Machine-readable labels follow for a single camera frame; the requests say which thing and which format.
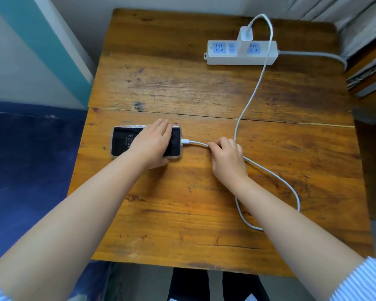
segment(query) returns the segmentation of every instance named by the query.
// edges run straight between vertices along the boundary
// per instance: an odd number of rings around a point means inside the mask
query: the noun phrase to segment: smartphone
[[[117,157],[128,150],[134,138],[143,130],[145,126],[116,126],[111,136],[111,156]],[[181,156],[182,150],[182,131],[179,126],[173,126],[171,138],[163,154],[167,158],[177,158]]]

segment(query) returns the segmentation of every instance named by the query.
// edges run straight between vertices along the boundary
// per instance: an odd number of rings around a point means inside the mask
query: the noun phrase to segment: leg
[[[257,301],[270,301],[257,274],[223,272],[224,301],[244,301],[250,294]]]
[[[173,270],[167,301],[210,301],[207,270],[177,268]]]

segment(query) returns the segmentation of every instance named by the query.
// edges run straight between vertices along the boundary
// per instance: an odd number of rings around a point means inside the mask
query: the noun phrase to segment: table surface
[[[110,161],[116,125],[167,118],[184,138],[232,137],[261,66],[208,66],[207,40],[234,40],[250,18],[116,9],[89,101],[69,192]],[[338,53],[332,24],[272,20],[280,50]],[[263,21],[255,37],[268,40]],[[245,155],[298,192],[301,212],[362,256],[373,240],[351,104],[336,60],[279,56],[241,121]],[[251,178],[295,206],[280,181],[248,166]],[[245,217],[257,224],[246,212]],[[184,148],[131,189],[94,259],[292,275],[263,232],[240,219],[234,197],[212,175],[211,154]]]

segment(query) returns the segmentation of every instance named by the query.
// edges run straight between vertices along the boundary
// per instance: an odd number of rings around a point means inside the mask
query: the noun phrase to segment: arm
[[[234,140],[210,142],[215,176],[256,217],[281,257],[317,300],[327,300],[363,258],[248,177]]]
[[[0,258],[0,289],[13,300],[67,299],[139,176],[168,163],[171,128],[163,120],[145,127],[128,151],[15,243]]]

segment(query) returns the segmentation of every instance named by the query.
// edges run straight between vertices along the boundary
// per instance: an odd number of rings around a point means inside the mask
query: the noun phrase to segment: power strip
[[[272,65],[279,55],[276,41],[209,40],[203,59],[208,65]]]

